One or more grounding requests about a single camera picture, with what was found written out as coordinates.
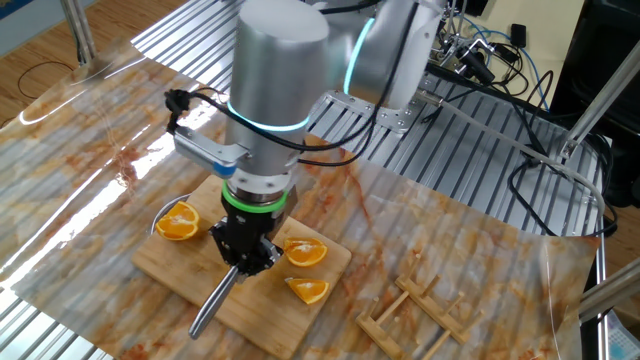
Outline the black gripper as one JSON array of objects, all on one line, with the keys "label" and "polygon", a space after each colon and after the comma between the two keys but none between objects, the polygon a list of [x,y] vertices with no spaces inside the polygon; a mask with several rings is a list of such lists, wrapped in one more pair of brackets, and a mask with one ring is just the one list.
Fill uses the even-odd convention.
[{"label": "black gripper", "polygon": [[223,261],[237,266],[242,275],[272,268],[284,253],[273,239],[286,219],[285,212],[252,213],[229,202],[223,206],[227,220],[219,220],[208,230]]}]

